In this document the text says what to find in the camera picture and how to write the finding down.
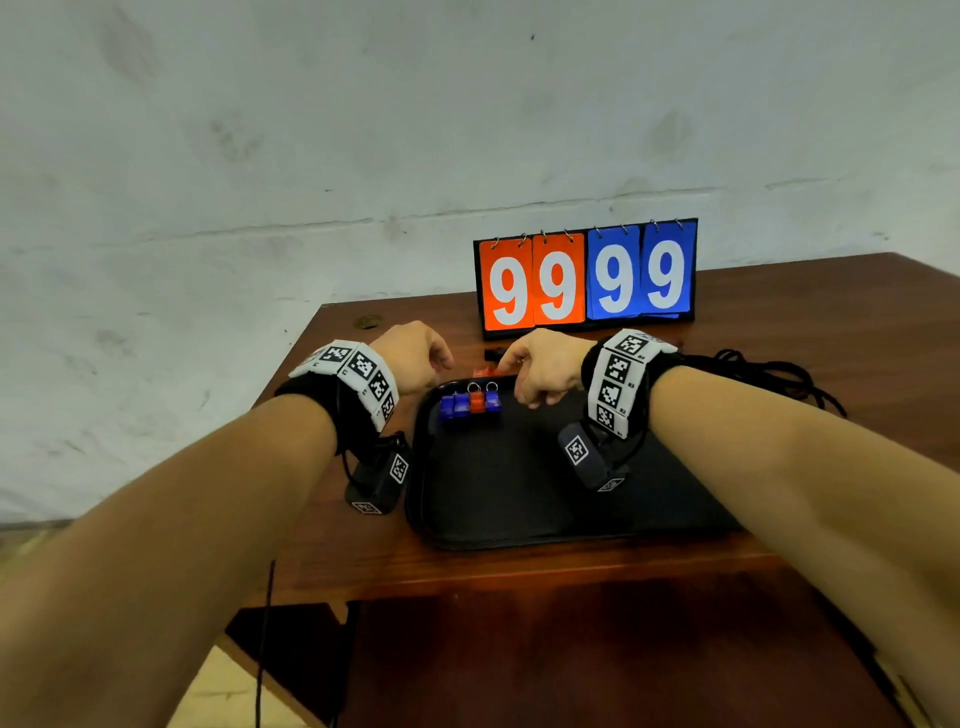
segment hand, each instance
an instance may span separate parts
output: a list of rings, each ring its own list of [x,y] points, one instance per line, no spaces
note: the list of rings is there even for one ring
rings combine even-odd
[[[453,354],[444,338],[423,321],[395,326],[370,347],[387,362],[401,395],[435,387],[441,369],[453,369]]]
[[[547,404],[556,404],[574,387],[583,388],[580,365],[594,344],[595,341],[538,328],[517,339],[496,370],[500,374],[519,370],[514,397],[521,404],[536,409],[544,395]]]

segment scoreboard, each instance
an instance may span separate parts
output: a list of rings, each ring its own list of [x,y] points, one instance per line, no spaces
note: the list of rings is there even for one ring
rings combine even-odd
[[[696,218],[476,240],[484,338],[692,320],[696,258]]]

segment black tray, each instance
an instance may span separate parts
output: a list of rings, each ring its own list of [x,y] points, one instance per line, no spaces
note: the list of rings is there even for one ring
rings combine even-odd
[[[514,399],[514,380],[451,381],[420,405],[405,510],[428,544],[474,550],[740,528],[652,434],[630,459],[622,485],[611,493],[588,491],[557,444],[557,433],[582,416],[586,393],[530,410]],[[471,381],[482,387],[496,381],[502,412],[440,425],[440,397],[466,392]]]

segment tiled floor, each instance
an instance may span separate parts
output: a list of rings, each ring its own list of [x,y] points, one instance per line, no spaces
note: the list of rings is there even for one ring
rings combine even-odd
[[[56,533],[56,528],[0,531],[0,580],[13,566]],[[219,647],[206,662],[183,697],[170,728],[249,728],[253,725],[256,682]],[[301,728],[304,722],[275,696],[264,690],[261,701],[264,728]]]

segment black scoreboard frame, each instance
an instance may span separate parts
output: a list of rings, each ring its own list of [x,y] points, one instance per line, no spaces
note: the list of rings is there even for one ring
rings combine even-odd
[[[483,243],[489,243],[495,240],[496,238],[485,237],[483,240],[474,240],[473,241],[473,273],[476,276],[477,282],[477,310],[480,312],[480,331],[483,333],[484,341],[498,341],[500,339],[515,339],[519,336],[522,336],[525,333],[530,333],[534,328],[552,328],[555,331],[594,331],[599,328],[625,328],[632,324],[643,324],[643,325],[656,325],[656,324],[676,324],[681,321],[693,321],[695,319],[696,308],[697,308],[697,236],[700,234],[700,218],[697,217],[686,217],[683,220],[658,220],[656,223],[647,221],[645,223],[625,223],[624,227],[627,225],[636,225],[640,228],[640,259],[642,264],[643,259],[643,243],[644,238],[647,234],[647,227],[651,225],[667,225],[668,223],[680,223],[685,225],[686,223],[696,223],[697,230],[693,233],[693,269],[690,272],[690,310],[684,313],[679,313],[677,318],[662,318],[660,316],[647,316],[640,314],[639,316],[626,316],[622,318],[615,319],[601,319],[600,321],[591,321],[589,318],[585,318],[579,324],[543,324],[539,327],[531,328],[505,328],[498,331],[487,331],[487,321],[484,315],[483,310],[483,280],[480,275],[480,245]],[[608,230],[612,228],[619,228],[619,225],[606,225],[599,230]],[[586,287],[587,287],[587,276],[589,276],[589,271],[587,268],[588,254],[587,254],[587,233],[593,230],[593,228],[577,228],[575,230],[566,230],[566,231],[552,231],[547,232],[547,235],[563,235],[566,233],[582,233],[584,236],[584,307],[586,308]],[[529,232],[526,233],[526,236],[533,238],[543,233],[537,232],[534,235]],[[523,233],[520,235],[501,235],[500,240],[516,240],[523,237]]]

